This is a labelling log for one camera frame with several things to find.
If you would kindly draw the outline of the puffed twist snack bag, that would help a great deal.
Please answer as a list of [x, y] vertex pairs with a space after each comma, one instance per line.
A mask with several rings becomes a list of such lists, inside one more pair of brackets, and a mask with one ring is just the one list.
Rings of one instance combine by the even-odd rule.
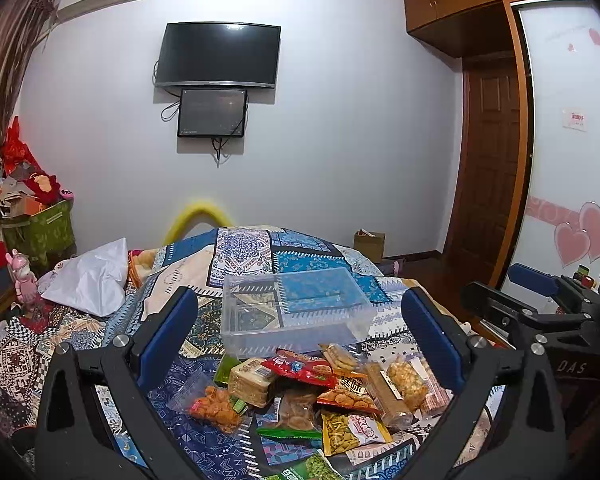
[[388, 376], [396, 386], [407, 408], [417, 411], [426, 399], [428, 387], [410, 362], [396, 359], [389, 364]]

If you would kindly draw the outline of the long biscuit stick pack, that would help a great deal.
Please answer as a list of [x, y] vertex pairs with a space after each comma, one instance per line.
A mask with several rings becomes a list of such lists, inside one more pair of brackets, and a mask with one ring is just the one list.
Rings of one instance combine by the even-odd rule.
[[375, 362], [367, 362], [363, 365], [363, 370], [367, 390], [382, 411], [382, 423], [390, 430], [406, 431], [410, 428], [414, 422], [413, 413], [381, 366]]

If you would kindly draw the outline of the orange fried snack bag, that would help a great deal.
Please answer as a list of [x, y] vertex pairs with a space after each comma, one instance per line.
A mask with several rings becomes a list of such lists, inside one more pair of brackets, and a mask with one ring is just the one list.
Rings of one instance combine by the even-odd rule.
[[248, 412], [246, 402], [199, 372], [186, 379], [166, 406], [178, 414], [205, 422], [224, 434], [234, 434]]

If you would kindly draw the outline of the green jelly cup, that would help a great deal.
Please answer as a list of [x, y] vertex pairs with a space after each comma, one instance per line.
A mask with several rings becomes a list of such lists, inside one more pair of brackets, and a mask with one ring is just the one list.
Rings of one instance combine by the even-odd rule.
[[238, 366], [242, 361], [240, 359], [225, 353], [219, 362], [218, 368], [216, 369], [213, 381], [220, 386], [227, 386], [230, 380], [230, 371]]

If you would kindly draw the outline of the beige cracker pack barcode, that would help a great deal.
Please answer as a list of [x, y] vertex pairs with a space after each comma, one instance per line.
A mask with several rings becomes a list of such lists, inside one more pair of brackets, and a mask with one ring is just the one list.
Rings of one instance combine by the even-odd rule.
[[228, 378], [228, 393], [255, 408], [265, 408], [278, 376], [263, 363], [264, 359], [250, 358], [234, 366]]

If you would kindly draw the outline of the red cartoon snack bag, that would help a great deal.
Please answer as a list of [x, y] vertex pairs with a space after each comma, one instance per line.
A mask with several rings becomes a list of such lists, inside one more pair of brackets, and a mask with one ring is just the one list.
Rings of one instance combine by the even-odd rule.
[[337, 385], [336, 375], [329, 362], [317, 356], [277, 349], [274, 356], [264, 360], [262, 365], [277, 376], [304, 384], [326, 389], [335, 388]]

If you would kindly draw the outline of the red peanut snack bag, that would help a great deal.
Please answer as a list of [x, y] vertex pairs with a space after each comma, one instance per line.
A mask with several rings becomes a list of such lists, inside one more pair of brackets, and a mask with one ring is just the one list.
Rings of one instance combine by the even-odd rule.
[[340, 410], [381, 414], [381, 408], [358, 378], [338, 377], [336, 386], [321, 393], [316, 403]]

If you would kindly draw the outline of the small green snack packet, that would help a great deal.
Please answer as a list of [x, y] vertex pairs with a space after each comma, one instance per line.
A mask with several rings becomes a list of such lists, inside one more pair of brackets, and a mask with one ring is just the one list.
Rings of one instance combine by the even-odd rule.
[[289, 427], [259, 427], [257, 434], [268, 439], [321, 441], [320, 430], [297, 430]]

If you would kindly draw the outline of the clear cracker stick pack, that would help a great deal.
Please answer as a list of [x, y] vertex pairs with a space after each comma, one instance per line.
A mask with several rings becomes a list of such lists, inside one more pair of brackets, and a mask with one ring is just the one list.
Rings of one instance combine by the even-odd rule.
[[320, 349], [335, 375], [356, 379], [366, 377], [362, 363], [340, 344], [320, 344]]

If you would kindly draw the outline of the pink white wafer pack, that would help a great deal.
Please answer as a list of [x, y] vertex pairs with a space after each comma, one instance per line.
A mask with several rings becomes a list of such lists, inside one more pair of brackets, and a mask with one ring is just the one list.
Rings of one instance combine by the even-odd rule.
[[423, 418], [441, 415], [450, 404], [452, 393], [440, 386], [434, 372], [424, 358], [413, 356], [411, 366], [427, 387], [427, 393], [419, 407], [420, 414]]

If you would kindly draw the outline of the white plastic bag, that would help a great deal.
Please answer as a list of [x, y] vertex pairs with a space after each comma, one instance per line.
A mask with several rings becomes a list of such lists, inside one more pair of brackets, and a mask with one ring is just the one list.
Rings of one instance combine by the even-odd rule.
[[129, 273], [128, 245], [121, 237], [67, 260], [41, 296], [96, 318], [106, 318], [124, 303]]

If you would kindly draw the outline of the pink toy figure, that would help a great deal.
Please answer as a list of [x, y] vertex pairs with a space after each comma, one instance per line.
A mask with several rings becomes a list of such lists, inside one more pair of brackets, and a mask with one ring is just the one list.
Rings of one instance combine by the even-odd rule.
[[5, 255], [10, 275], [14, 280], [16, 296], [27, 310], [34, 310], [40, 303], [38, 280], [30, 268], [28, 257], [17, 249]]

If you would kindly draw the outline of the green storage box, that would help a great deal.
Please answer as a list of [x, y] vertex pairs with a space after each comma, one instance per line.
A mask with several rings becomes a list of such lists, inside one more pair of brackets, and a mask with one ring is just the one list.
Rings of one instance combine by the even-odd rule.
[[61, 200], [33, 216], [2, 221], [7, 249], [25, 254], [37, 274], [44, 274], [58, 262], [74, 256], [76, 238], [71, 209], [71, 200]]

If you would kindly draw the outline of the dried fruit slices bag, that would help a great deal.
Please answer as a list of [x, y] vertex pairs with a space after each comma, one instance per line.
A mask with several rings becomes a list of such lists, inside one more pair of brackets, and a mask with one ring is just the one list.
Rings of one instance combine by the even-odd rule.
[[313, 388], [287, 390], [279, 403], [275, 427], [295, 432], [316, 431], [316, 400], [317, 392]]

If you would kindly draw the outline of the clear plastic storage bin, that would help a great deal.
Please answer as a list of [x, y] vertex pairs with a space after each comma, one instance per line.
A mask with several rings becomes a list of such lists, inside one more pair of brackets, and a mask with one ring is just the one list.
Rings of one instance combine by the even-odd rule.
[[238, 359], [268, 358], [277, 349], [311, 354], [320, 344], [357, 344], [376, 309], [344, 270], [228, 276], [220, 335]]

